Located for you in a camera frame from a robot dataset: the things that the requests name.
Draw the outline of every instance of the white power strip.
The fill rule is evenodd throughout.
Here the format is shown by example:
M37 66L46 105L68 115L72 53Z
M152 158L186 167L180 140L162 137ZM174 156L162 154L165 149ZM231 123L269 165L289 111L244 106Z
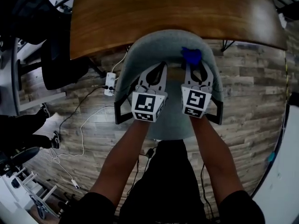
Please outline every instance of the white power strip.
M107 73L106 86L108 86L108 89L105 89L105 91L104 91L105 95L107 95L107 96L114 95L115 78L116 78L115 73L112 73L112 72Z

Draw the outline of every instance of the wooden table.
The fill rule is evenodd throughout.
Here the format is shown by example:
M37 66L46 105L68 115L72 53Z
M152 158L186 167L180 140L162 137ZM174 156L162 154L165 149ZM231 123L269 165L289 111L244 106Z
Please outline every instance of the wooden table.
M75 0L71 59L169 28L287 49L271 0Z

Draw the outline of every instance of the black cable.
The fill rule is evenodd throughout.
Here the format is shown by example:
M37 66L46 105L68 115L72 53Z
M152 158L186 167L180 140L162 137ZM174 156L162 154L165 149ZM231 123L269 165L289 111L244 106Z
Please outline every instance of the black cable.
M97 88L93 89L92 92L88 93L88 94L84 97L84 99L81 100L81 102L79 103L79 105L77 106L77 108L75 109L75 111L74 111L69 117L67 117L64 121L62 121L62 123L60 124L60 126L59 126L59 136L61 136L61 135L60 135L61 125L62 125L65 121L67 121L70 117L72 117L74 113L76 113L77 109L80 107L80 105L82 104L82 102L83 102L83 101L84 101L90 94L92 94L95 90L97 90L97 89L99 89L99 88L108 89L108 86L101 86L101 87L97 87Z
M137 172L136 172L136 175L135 175L135 178L134 178L134 181L133 181L133 185L131 186L130 190L127 192L127 196L129 196L131 190L133 189L134 184L135 184L135 180L136 180L136 177L137 177L137 174L138 174L138 172L139 172L139 158L138 158L138 160L137 160L137 165L136 165L136 166L137 166Z
M201 173L200 173L201 186L202 186L202 190L203 190L204 199L205 199L206 203L209 205L209 207L211 209L212 219L214 220L214 214L213 214L212 207L211 207L209 201L206 198L206 191L205 191L205 187L204 187L204 168L205 168L205 164L202 165L202 169L201 169Z
M152 158L152 156L153 156L153 154L154 154L154 148L150 148L150 149L147 151L146 154L139 154L139 155L141 155L141 156L145 156L145 157L148 158L148 161L146 162L146 165L145 165L145 169L144 169L144 173L143 173L143 175L145 174L145 171L146 171L146 168L147 168L147 166L148 166L148 163L149 163L150 159ZM133 189L133 187L134 187L134 185L135 185L136 177L137 177L137 174L138 174L138 172L139 172L139 158L138 158L138 160L137 160L137 165L136 165L136 166L137 166L137 172L136 172L136 175L135 175L135 178L134 178L134 181L133 181L133 185L131 186L130 190L127 192L127 196L130 194L131 190Z
M147 168L147 166L148 166L149 161L150 161L150 159L148 159L148 161L146 162L146 165L145 165L145 169L144 169L144 173L143 173L143 175L145 174L145 171L146 171L146 168Z

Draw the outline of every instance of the electrical cord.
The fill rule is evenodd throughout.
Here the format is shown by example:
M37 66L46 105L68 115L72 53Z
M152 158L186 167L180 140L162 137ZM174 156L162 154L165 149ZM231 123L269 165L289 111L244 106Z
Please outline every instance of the electrical cord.
M93 89L93 91L91 91L90 93L88 93L88 94L84 97L84 99L81 100L81 102L79 103L79 105L77 106L77 108L75 109L75 111L74 111L69 117L67 117L64 121L62 121L62 123L59 125L59 136L60 136L61 125L62 125L65 121L67 121L70 117L72 117L74 113L76 113L77 109L80 107L80 105L84 102L84 100L85 100L89 95L91 95L94 91L96 91L96 90L99 89L99 88L108 89L109 87L108 87L107 85L105 85L105 86L100 86L100 87L97 87L97 88Z
M154 147L154 148L150 148L150 149L147 151L146 154L139 154L139 155L141 155L141 156L146 156L146 157L148 158L148 161L146 162L146 165L145 165L145 169L144 169L144 173L143 173L143 175L145 174L145 171L146 171L146 168L147 168L147 166L148 166L148 163L149 163L150 159L152 158L152 156L153 156L153 154L154 154L154 149L155 149L155 148L156 148L156 147ZM137 167L137 172L136 172L136 174L135 174L135 178L134 178L134 181L133 181L133 185L131 186L130 190L127 192L127 196L129 196L131 190L133 189L133 187L134 187L134 185L135 185L136 177L137 177L137 174L138 174L138 172L139 172L139 158L137 159L136 167Z
M113 70L115 69L115 67L116 67L118 64L120 64L120 63L126 58L127 53L128 53L128 51L126 51L125 56L124 56L118 63L116 63L116 65L112 68L111 73L113 73Z
M211 209L212 220L214 220L214 214L213 214L212 207L211 207L209 201L208 201L207 198L206 198L206 191L205 191L205 187L204 187L204 168L205 168L205 164L202 165L202 169L201 169L201 173L200 173L201 186L202 186L202 190L203 190L204 199L205 199L206 203L209 205L209 207L210 207L210 209Z
M75 111L69 116L69 117L67 117L61 124L60 124L60 126L59 126L59 136L60 136L60 131L61 131L61 125L65 122L65 121L67 121L70 117L72 117L73 116L73 114L77 111L77 109L80 107L80 105L84 102L84 100L89 96L89 95L91 95L95 90L97 90L97 89L99 89L99 88L103 88L103 89L107 89L108 87L107 86L101 86L101 87L97 87L97 88L95 88L95 89L93 89L90 93L88 93L85 97L84 97L84 99L79 103L79 105L77 106L77 108L75 109ZM51 153L51 155L50 154L45 154L45 156L46 156L46 158L47 158L47 155L48 156L50 156L50 162L55 162L55 163L57 163L70 177L71 177L71 180L74 180L73 179L73 177L72 177L72 175L60 164L60 159L59 159L59 156L72 156L72 157L76 157L76 156L83 156L84 155L84 153L85 153L85 149L84 149L84 136L83 136L83 132L82 132L82 127L84 126L84 124L86 124L86 122L92 117L92 116L94 116L95 114L97 114L99 111L101 111L101 110L103 110L103 109L105 109L106 107L114 107L114 106L112 106L112 105L107 105L107 106L105 106L105 107L103 107L103 108L101 108L101 109L99 109L97 112L95 112L94 114L92 114L91 116L89 116L88 117L88 119L81 125L81 127L80 127L80 131L81 131L81 135L82 135L82 149L83 149L83 151L82 151L82 154L76 154L76 155L73 155L73 154L59 154L59 155L57 155L57 153L53 150L53 152L55 153L55 156L53 155L53 152L52 152L52 148L50 148L50 153Z

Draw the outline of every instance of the plug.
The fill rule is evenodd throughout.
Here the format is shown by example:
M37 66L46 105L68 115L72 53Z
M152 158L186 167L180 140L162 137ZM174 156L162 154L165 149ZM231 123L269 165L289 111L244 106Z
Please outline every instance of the plug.
M72 179L71 182L73 183L75 188L80 189L80 186L77 184L77 182L75 180Z
M146 155L148 157L148 159L150 159L154 154L154 149L153 148L150 148L147 152L146 152Z

